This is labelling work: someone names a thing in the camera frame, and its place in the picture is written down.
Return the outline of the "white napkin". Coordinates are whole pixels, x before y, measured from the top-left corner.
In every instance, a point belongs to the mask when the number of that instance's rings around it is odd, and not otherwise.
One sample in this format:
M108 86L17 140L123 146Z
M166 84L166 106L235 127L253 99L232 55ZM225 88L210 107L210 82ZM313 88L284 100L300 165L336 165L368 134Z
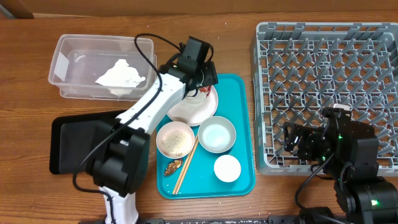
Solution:
M128 95L132 88L146 81L136 68L130 67L125 59L119 59L112 68L100 76L95 83L107 86L111 94L116 96Z

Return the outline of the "grey-green ceramic bowl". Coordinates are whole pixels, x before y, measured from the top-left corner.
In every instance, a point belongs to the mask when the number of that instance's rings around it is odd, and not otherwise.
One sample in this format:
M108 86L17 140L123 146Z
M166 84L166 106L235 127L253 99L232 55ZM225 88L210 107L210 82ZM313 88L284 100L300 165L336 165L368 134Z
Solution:
M198 140L208 152L224 153L236 142L236 129L232 122L222 116L206 119L198 128Z

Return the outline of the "pink bowl with crumbs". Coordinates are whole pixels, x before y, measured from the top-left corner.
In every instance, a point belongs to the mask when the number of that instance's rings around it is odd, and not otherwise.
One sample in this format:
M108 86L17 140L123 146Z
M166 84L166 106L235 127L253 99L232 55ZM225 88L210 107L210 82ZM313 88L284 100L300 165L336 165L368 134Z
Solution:
M190 153L195 144L193 130L180 121L163 125L157 132L156 146L159 152L169 159L180 159Z

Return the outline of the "small white cup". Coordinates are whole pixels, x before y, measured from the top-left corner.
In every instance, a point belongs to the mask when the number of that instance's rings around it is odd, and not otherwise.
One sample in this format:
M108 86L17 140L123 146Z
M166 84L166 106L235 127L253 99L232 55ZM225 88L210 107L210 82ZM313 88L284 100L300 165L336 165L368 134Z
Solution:
M215 161L214 172L220 181L231 183L239 178L241 165L234 156L223 155Z

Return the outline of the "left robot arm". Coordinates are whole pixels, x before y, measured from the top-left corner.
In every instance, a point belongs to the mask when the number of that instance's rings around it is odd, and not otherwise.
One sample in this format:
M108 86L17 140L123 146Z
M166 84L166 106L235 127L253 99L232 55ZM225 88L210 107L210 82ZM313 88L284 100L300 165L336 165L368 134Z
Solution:
M106 205L105 223L136 223L135 191L146 176L150 136L166 113L191 91L218 83L211 60L180 56L156 71L149 90L131 108L101 121L82 165Z

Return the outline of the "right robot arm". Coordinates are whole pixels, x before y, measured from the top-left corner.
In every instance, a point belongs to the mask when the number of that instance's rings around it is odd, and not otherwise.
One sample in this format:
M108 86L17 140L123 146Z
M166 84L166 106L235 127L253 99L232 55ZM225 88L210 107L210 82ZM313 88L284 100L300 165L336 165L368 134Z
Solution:
M285 151L314 162L296 192L324 172L335 182L336 201L346 215L343 223L397 223L397 188L378 174L374 128L353 121L347 105L324 107L321 114L327 120L324 127L283 125Z

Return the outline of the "red snack wrapper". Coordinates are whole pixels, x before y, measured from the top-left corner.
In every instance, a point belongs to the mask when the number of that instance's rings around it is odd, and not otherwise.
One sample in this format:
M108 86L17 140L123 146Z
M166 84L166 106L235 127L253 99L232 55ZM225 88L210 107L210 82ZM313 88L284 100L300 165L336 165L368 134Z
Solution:
M200 93L204 93L205 97L208 98L211 93L211 86L202 87L199 89Z

